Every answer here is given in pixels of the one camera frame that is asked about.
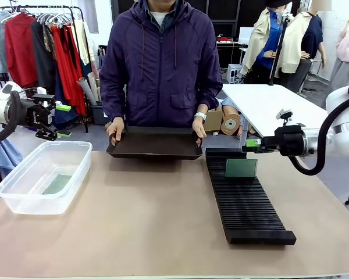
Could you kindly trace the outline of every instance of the black hat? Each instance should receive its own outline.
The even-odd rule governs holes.
[[[289,4],[292,0],[265,0],[265,6],[269,8],[278,8]]]

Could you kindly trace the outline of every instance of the table leg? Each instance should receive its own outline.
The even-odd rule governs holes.
[[[247,118],[244,118],[243,126],[242,126],[242,136],[239,140],[239,149],[242,149],[242,147],[245,145],[245,141],[247,140],[248,135],[248,126],[250,125],[250,122],[248,122]]]

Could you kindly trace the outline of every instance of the clear plastic bin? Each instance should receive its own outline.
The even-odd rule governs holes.
[[[90,142],[45,142],[0,183],[0,197],[18,214],[62,214],[91,165]]]

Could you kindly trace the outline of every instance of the tabletop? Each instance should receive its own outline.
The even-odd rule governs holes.
[[[93,152],[67,212],[13,214],[0,200],[0,276],[251,278],[349,273],[349,212],[278,153],[257,175],[294,246],[227,243],[204,158],[144,162]]]
[[[320,128],[327,117],[327,111],[281,85],[224,84],[223,91],[262,137],[283,126],[276,119],[282,109],[290,109],[293,121],[305,128]]]

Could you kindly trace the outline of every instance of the wristwatch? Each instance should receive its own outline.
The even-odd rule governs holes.
[[[205,119],[207,118],[207,115],[205,115],[205,114],[202,113],[202,112],[197,112],[197,113],[194,115],[194,119],[195,119],[197,116],[200,116],[201,118],[203,118],[203,124],[204,124]]]

